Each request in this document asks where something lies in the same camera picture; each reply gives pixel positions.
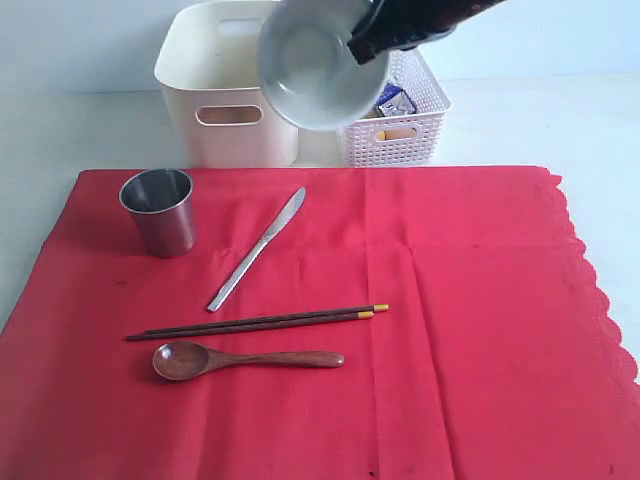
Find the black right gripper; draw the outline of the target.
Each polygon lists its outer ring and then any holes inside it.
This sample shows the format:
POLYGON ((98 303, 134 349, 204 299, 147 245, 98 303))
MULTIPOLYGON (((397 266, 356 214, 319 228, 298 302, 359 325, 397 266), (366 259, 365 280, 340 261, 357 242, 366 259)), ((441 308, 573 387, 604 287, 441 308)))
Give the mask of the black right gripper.
POLYGON ((423 43, 447 37, 460 23, 469 20, 504 0, 417 0, 404 1, 406 8, 402 31, 397 30, 398 1, 374 1, 352 30, 347 46, 359 65, 384 53, 408 51, 423 43))

